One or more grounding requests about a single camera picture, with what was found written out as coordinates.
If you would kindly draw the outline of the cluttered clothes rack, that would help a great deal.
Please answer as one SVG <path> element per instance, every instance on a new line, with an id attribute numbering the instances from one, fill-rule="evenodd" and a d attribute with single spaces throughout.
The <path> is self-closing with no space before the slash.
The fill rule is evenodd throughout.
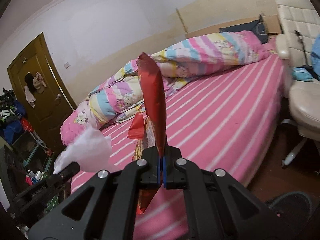
<path id="1" fill-rule="evenodd" d="M 27 174 L 50 174 L 54 154 L 36 133 L 12 89 L 1 91 L 1 138 L 12 148 Z"/>

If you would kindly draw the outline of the cream office chair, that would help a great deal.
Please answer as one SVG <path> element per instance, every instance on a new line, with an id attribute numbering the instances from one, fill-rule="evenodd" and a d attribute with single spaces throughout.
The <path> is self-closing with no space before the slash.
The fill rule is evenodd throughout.
<path id="1" fill-rule="evenodd" d="M 319 72 L 311 62 L 312 46 L 319 37 L 319 14 L 310 0 L 275 0 L 282 34 L 276 50 L 288 66 L 287 98 L 291 119 L 284 124 L 297 128 L 301 141 L 281 161 L 287 167 L 308 140 L 319 145 Z"/>

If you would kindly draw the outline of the white tissue paper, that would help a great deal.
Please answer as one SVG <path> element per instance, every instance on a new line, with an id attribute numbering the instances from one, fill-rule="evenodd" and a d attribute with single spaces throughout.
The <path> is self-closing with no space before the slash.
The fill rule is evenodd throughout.
<path id="1" fill-rule="evenodd" d="M 111 155 L 111 137 L 105 137 L 99 130 L 89 127 L 59 155 L 54 173 L 58 174 L 72 162 L 78 163 L 80 170 L 85 172 L 115 172 L 117 167 L 110 162 Z"/>

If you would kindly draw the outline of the round blue trash bin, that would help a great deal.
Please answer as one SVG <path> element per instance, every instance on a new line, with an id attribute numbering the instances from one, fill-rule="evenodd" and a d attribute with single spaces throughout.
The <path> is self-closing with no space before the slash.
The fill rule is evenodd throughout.
<path id="1" fill-rule="evenodd" d="M 265 202 L 294 232 L 299 232 L 313 214 L 313 202 L 305 192 L 284 193 Z"/>

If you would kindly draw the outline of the pink pillow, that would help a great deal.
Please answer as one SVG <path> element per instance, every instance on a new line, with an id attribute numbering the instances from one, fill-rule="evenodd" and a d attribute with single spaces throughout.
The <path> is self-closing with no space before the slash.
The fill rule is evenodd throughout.
<path id="1" fill-rule="evenodd" d="M 68 146 L 88 127 L 99 129 L 100 124 L 90 109 L 89 102 L 82 100 L 60 128 L 62 143 Z"/>

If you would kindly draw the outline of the pink striped bed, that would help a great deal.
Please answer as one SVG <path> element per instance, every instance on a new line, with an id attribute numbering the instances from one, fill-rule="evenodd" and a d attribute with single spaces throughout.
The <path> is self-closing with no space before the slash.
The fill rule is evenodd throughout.
<path id="1" fill-rule="evenodd" d="M 274 135 L 283 97 L 284 66 L 277 54 L 222 74 L 199 78 L 169 97 L 170 146 L 199 168 L 223 168 L 247 186 Z M 132 119 L 102 130 L 111 137 L 110 163 L 123 169 L 136 141 L 127 138 Z M 178 239 L 188 231 L 182 190 L 160 188 L 137 215 L 133 239 Z"/>

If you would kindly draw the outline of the blue clothing on chair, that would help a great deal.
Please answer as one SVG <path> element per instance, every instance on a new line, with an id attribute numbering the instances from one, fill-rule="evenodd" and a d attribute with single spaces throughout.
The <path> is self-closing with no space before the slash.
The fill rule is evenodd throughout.
<path id="1" fill-rule="evenodd" d="M 302 34 L 297 30 L 295 30 L 295 34 L 303 48 L 305 65 L 293 68 L 293 79 L 303 82 L 312 82 L 313 79 L 319 81 L 319 35 L 316 37 L 312 46 L 310 57 L 307 57 Z"/>

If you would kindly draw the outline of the colourful cartoon quilt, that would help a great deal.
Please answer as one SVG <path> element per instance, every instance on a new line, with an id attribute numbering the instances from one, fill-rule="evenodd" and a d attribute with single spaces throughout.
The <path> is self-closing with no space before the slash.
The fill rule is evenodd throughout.
<path id="1" fill-rule="evenodd" d="M 241 31 L 188 38 L 150 57 L 160 68 L 165 96 L 170 97 L 198 76 L 256 63 L 269 55 L 251 31 Z M 93 127 L 100 129 L 109 122 L 125 121 L 143 104 L 137 62 L 137 59 L 129 61 L 88 94 L 91 116 L 86 120 Z"/>

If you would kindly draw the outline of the brown wooden door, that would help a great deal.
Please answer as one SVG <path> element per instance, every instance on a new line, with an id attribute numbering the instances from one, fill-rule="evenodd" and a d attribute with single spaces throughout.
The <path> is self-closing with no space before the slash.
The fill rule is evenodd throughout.
<path id="1" fill-rule="evenodd" d="M 76 104 L 54 66 L 43 33 L 16 56 L 7 71 L 33 129 L 50 150 L 61 153 L 65 146 L 60 128 Z"/>

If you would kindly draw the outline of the dark blue pillow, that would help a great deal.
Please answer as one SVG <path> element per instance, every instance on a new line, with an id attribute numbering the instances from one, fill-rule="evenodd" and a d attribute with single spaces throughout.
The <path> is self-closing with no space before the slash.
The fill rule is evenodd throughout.
<path id="1" fill-rule="evenodd" d="M 254 20 L 252 22 L 232 25 L 225 28 L 220 28 L 220 33 L 233 32 L 238 33 L 241 31 L 251 31 L 262 44 L 268 42 L 268 32 L 267 28 L 264 25 L 264 22 L 261 20 Z"/>

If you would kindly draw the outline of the red walnut snack bag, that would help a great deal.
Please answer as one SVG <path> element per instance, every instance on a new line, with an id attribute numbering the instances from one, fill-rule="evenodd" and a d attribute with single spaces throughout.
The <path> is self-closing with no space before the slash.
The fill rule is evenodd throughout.
<path id="1" fill-rule="evenodd" d="M 139 191 L 137 214 L 141 215 L 146 211 L 162 184 L 167 109 L 163 78 L 159 66 L 146 53 L 139 55 L 137 66 L 146 116 L 143 116 L 141 109 L 138 110 L 131 122 L 127 137 L 137 140 L 132 160 L 146 159 L 152 165 L 151 178 L 156 181 L 156 185 L 151 189 Z"/>

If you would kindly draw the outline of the clothes hanging on door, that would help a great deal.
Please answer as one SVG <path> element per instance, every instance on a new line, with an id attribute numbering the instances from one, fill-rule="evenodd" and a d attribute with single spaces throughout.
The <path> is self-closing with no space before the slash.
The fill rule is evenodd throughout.
<path id="1" fill-rule="evenodd" d="M 35 76 L 33 76 L 31 72 L 28 72 L 24 77 L 24 81 L 26 83 L 24 86 L 25 99 L 29 105 L 34 108 L 36 102 L 34 93 L 42 94 L 47 88 L 47 85 L 39 72 L 36 72 Z"/>

